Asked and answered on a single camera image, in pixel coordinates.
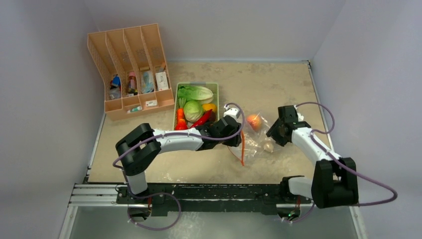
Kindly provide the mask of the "fake purple onion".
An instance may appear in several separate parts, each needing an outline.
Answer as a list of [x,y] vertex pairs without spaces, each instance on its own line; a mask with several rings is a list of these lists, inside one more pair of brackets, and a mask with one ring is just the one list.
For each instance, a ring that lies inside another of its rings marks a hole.
[[210,112],[210,116],[208,118],[208,121],[209,122],[215,122],[216,121],[216,114],[215,114],[215,112],[213,112],[213,111]]

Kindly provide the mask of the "fake red chili pepper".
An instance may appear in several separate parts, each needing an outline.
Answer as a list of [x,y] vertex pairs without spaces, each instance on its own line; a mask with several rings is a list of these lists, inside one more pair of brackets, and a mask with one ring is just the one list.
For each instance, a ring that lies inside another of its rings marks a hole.
[[193,123],[192,125],[191,125],[191,127],[190,128],[195,128],[195,127],[197,127],[197,126],[200,126],[200,125],[203,125],[203,124],[205,124],[208,120],[209,120],[209,118],[210,118],[210,116],[213,114],[213,111],[212,110],[208,110],[208,111],[206,111],[205,113],[204,113],[204,115],[202,115],[202,117],[201,118],[199,118],[195,123]]

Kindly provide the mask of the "fake peach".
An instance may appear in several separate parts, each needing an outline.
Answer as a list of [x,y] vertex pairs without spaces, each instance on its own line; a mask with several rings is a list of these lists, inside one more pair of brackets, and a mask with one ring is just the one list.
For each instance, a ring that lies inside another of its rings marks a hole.
[[259,132],[262,129],[262,119],[259,114],[249,115],[246,121],[255,132]]

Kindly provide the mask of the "clear zip top bag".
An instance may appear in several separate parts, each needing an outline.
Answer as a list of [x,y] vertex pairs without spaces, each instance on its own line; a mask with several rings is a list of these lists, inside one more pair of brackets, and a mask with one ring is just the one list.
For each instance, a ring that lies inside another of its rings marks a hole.
[[[247,113],[246,118],[253,114],[259,114],[261,116],[262,129],[259,132],[255,132],[246,121],[245,126],[240,133],[240,145],[238,147],[228,147],[229,152],[240,162],[242,166],[246,166],[246,164],[253,161],[255,158],[276,155],[281,151],[281,147],[277,145],[273,139],[266,136],[266,131],[271,127],[267,117],[262,112],[254,111]],[[273,143],[273,153],[263,150],[263,143],[267,141]]]

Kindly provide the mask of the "fake green cabbage head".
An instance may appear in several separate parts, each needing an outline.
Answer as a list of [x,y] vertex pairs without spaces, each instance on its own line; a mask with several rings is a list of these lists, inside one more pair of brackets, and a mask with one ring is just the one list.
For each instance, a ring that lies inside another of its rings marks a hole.
[[183,107],[183,110],[185,118],[189,122],[196,122],[204,114],[204,109],[202,105],[197,101],[186,102]]

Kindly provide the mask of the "fake red bell pepper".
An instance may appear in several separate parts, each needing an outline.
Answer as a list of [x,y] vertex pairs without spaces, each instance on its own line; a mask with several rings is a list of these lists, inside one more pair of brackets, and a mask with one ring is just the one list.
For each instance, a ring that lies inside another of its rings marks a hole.
[[184,119],[180,119],[177,121],[177,124],[175,126],[175,130],[187,130],[188,126]]

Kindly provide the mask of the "fake orange carrot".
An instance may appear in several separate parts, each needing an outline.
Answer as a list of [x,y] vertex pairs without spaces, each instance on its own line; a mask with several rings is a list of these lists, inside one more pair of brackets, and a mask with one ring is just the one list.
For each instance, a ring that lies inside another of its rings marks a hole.
[[177,112],[176,112],[177,122],[185,119],[185,117],[184,117],[184,105],[186,103],[186,99],[185,98],[179,98],[178,103],[179,103],[179,108],[177,109]]

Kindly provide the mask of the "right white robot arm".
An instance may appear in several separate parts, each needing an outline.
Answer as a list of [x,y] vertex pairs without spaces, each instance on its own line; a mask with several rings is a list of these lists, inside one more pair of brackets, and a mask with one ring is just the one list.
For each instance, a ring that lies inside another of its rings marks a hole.
[[295,145],[315,167],[312,179],[305,176],[282,179],[279,195],[284,202],[303,196],[312,199],[320,209],[358,203],[357,176],[351,173],[356,169],[354,160],[330,150],[299,116],[295,106],[278,107],[278,119],[266,136],[279,146]]

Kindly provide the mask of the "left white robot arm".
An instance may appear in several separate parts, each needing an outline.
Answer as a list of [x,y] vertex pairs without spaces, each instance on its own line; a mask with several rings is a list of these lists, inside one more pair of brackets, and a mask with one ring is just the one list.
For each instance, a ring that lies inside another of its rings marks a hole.
[[124,172],[129,197],[141,204],[148,199],[145,171],[157,155],[172,151],[203,151],[218,144],[239,146],[243,124],[230,116],[185,130],[163,131],[142,123],[116,145],[118,158],[113,163]]

